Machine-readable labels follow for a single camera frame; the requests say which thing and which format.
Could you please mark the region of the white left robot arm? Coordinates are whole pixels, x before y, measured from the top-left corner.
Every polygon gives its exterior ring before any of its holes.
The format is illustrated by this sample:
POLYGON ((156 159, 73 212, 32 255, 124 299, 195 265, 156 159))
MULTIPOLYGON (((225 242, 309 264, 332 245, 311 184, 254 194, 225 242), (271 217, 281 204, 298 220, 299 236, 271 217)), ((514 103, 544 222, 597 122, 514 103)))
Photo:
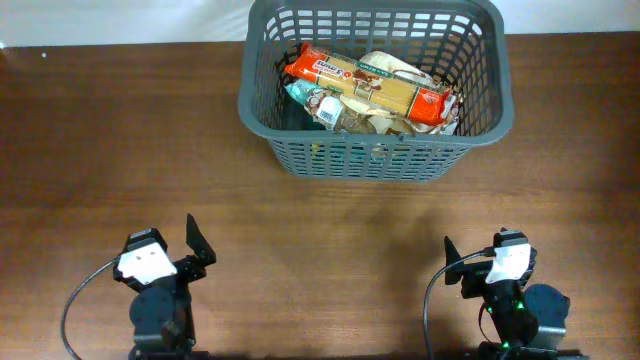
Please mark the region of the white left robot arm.
POLYGON ((197 343, 189 285, 207 276, 216 253, 192 214, 186 216, 192 253, 173 261, 156 228, 130 235, 113 265, 113 279, 136 292, 129 308, 134 326, 130 359, 208 360, 197 343))

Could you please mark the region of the teal wet wipes packet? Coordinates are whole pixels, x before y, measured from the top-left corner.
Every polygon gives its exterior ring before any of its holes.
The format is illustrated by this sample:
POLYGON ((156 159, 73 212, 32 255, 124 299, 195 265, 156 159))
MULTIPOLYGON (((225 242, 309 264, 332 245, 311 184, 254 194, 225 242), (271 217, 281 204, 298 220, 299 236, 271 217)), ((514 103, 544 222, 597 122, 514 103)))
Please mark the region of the teal wet wipes packet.
POLYGON ((306 105, 311 97, 324 91, 324 88, 307 80, 298 79, 286 85, 285 90, 294 101, 306 105))

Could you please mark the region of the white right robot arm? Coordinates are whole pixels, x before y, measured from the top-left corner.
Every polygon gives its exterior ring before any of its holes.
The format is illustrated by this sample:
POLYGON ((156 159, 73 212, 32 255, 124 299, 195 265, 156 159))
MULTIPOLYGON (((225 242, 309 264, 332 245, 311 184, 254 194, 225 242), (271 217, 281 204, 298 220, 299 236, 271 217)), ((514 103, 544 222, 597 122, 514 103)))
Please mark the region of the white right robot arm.
POLYGON ((566 335, 570 299, 547 284, 529 285, 537 251, 520 231, 501 229, 491 246, 480 251, 486 259, 471 263, 450 238, 444 239, 445 283, 461 285, 465 299, 483 300, 499 340, 478 347, 481 359, 557 359, 557 346, 566 335))

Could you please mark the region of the beige dried mushroom pouch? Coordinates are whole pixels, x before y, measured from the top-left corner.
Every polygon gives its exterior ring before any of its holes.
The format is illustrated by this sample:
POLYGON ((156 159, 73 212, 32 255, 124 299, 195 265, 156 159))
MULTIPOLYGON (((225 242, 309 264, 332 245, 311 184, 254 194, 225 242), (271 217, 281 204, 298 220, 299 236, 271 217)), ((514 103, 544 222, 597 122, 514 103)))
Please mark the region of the beige dried mushroom pouch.
POLYGON ((315 122, 336 133, 416 134, 396 112, 328 90, 314 91, 304 107, 315 122))

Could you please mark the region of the orange San Remo spaghetti packet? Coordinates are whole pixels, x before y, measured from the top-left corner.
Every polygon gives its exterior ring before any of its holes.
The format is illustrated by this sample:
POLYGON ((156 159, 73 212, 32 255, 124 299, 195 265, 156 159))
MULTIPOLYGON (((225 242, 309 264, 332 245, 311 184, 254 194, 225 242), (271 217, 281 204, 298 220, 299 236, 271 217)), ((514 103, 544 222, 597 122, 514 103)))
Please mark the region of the orange San Remo spaghetti packet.
POLYGON ((443 123, 456 102, 451 90, 423 85, 308 43, 302 45, 300 56, 285 72, 429 126, 443 123))

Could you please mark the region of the beige white-contents pantry pouch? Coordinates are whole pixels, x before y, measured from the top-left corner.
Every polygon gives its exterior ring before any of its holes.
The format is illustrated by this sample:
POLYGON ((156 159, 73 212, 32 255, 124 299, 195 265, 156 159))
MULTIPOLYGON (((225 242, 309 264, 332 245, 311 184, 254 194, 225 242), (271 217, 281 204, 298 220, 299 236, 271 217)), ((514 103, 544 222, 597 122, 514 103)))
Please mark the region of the beige white-contents pantry pouch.
MULTIPOLYGON (((359 59, 360 62, 371 65, 375 68, 387 71, 402 78, 416 81, 422 85, 434 87, 438 90, 452 90, 451 85, 446 85, 440 80, 435 80, 431 75, 414 67, 393 55, 382 51, 370 52, 359 59)), ((461 95, 456 95, 456 101, 447 110, 447 117, 443 123, 436 126, 418 124, 406 120, 409 127, 414 133, 432 134, 432 135, 453 135, 456 127, 459 125, 459 103, 461 95)))

